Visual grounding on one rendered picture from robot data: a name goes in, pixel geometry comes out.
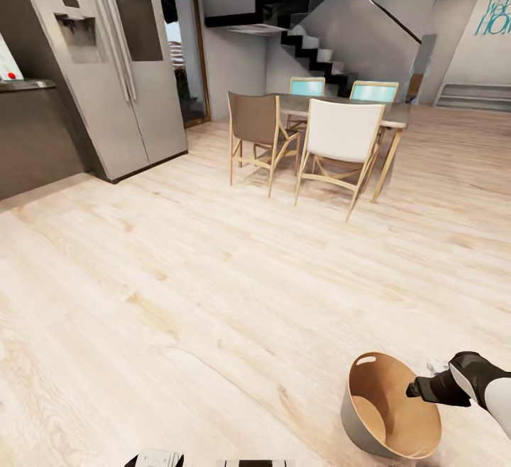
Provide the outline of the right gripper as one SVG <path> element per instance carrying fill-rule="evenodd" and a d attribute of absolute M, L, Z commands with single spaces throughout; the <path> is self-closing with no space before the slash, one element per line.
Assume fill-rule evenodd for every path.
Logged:
<path fill-rule="evenodd" d="M 417 377 L 410 383 L 406 395 L 408 397 L 422 397 L 424 401 L 435 402 L 435 404 L 454 405 L 455 407 L 470 407 L 469 399 L 460 399 L 453 396 L 443 382 L 443 373 L 434 377 Z"/>

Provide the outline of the trash can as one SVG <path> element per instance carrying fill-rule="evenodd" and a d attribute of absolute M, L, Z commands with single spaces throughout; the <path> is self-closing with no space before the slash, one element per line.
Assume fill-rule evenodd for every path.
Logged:
<path fill-rule="evenodd" d="M 362 358 L 374 361 L 358 364 Z M 348 372 L 341 418 L 348 438 L 362 451 L 421 459 L 440 445 L 441 417 L 435 402 L 408 397 L 418 375 L 400 359 L 369 351 Z"/>

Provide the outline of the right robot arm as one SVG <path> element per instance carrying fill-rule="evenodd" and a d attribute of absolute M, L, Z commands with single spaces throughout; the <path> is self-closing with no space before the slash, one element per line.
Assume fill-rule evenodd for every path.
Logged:
<path fill-rule="evenodd" d="M 428 357 L 431 377 L 417 377 L 406 395 L 435 404 L 470 407 L 471 398 L 496 420 L 511 441 L 511 372 L 488 362 L 475 351 L 452 359 Z"/>

